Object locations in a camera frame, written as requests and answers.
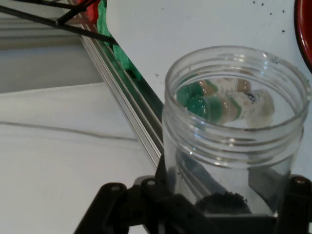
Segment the screw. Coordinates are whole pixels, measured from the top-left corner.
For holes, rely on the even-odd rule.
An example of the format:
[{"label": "screw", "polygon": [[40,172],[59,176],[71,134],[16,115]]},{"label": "screw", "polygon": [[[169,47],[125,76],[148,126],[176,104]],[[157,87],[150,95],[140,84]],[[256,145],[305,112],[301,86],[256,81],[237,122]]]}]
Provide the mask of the screw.
[{"label": "screw", "polygon": [[296,178],[295,181],[297,184],[300,184],[300,185],[303,185],[307,182],[305,178],[300,178],[300,177]]},{"label": "screw", "polygon": [[152,185],[155,185],[155,184],[156,184],[156,183],[155,183],[154,180],[149,180],[149,181],[147,181],[147,185],[152,186]]},{"label": "screw", "polygon": [[119,186],[114,186],[111,188],[113,192],[119,191],[120,187]]}]

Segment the white table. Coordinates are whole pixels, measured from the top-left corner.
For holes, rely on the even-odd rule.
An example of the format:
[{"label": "white table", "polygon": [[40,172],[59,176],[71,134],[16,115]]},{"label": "white table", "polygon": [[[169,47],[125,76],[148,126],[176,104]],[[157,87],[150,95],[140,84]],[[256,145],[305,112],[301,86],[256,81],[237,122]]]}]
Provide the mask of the white table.
[{"label": "white table", "polygon": [[155,173],[104,83],[2,94],[0,106],[1,233],[72,233],[101,185]]}]

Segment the white surface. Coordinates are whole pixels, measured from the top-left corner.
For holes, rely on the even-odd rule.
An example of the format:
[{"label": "white surface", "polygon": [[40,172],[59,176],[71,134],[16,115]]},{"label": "white surface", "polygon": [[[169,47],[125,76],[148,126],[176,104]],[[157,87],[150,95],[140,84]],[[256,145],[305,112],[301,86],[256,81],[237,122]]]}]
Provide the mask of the white surface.
[{"label": "white surface", "polygon": [[[105,84],[0,95],[0,121],[133,137]],[[138,142],[0,125],[0,233],[73,233],[101,185],[154,167]],[[145,233],[141,227],[132,233]]]},{"label": "white surface", "polygon": [[135,138],[104,83],[0,95],[0,121]]},{"label": "white surface", "polygon": [[255,0],[255,4],[253,0],[111,0],[107,24],[164,101],[170,66],[186,53],[216,45],[249,46],[276,54],[312,81],[297,46],[293,12],[293,0]]}]

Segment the red rim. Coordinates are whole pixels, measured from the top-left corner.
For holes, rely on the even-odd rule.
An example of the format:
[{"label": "red rim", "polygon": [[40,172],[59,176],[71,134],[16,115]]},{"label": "red rim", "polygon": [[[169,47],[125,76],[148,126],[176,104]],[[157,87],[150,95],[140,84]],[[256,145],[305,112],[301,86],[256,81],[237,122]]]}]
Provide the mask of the red rim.
[{"label": "red rim", "polygon": [[296,0],[294,24],[301,55],[312,72],[312,0]]}]

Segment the jar rim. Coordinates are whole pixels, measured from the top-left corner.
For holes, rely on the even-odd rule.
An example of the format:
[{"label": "jar rim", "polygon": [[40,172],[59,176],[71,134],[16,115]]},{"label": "jar rim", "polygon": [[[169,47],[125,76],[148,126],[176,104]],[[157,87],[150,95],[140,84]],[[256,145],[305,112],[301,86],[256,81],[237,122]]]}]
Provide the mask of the jar rim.
[{"label": "jar rim", "polygon": [[[265,127],[260,127],[260,128],[236,128],[236,127],[229,127],[229,126],[223,126],[223,125],[219,125],[219,124],[215,124],[215,123],[211,123],[206,121],[205,119],[197,116],[196,114],[185,110],[184,108],[182,108],[182,106],[176,101],[176,99],[174,98],[174,95],[172,95],[170,92],[170,88],[169,88],[169,81],[170,78],[172,76],[173,70],[174,68],[180,64],[182,61],[184,61],[185,59],[187,59],[188,57],[198,54],[202,51],[210,51],[210,50],[215,50],[215,49],[243,49],[243,50],[247,50],[250,52],[254,52],[257,54],[261,54],[263,57],[265,58],[278,58],[278,63],[282,64],[284,67],[287,67],[290,71],[292,71],[301,81],[301,83],[304,85],[305,87],[305,91],[306,91],[306,97],[304,100],[304,104],[302,106],[302,109],[293,117],[287,119],[284,122],[281,122],[279,124],[273,125],[273,126],[265,126]],[[236,45],[221,45],[221,46],[211,46],[211,47],[206,47],[206,48],[202,48],[202,49],[198,49],[195,51],[192,51],[190,53],[185,54],[184,56],[182,56],[181,58],[179,58],[176,62],[173,63],[173,65],[170,67],[170,69],[168,70],[167,74],[166,74],[166,79],[165,79],[165,101],[166,100],[170,100],[177,108],[179,108],[181,111],[185,112],[188,116],[191,116],[194,119],[198,119],[200,120],[203,124],[208,125],[208,126],[214,126],[215,128],[218,128],[220,130],[233,130],[233,131],[242,131],[242,132],[259,132],[259,131],[267,131],[267,130],[272,130],[272,129],[276,129],[288,124],[291,124],[292,122],[295,122],[297,119],[300,119],[304,116],[304,114],[306,113],[308,106],[310,104],[311,101],[311,87],[310,84],[308,83],[306,77],[302,74],[301,71],[299,71],[299,69],[297,67],[295,67],[294,65],[292,65],[291,63],[289,63],[288,61],[265,51],[262,50],[258,50],[258,49],[254,49],[251,47],[247,47],[247,46],[236,46]]]}]

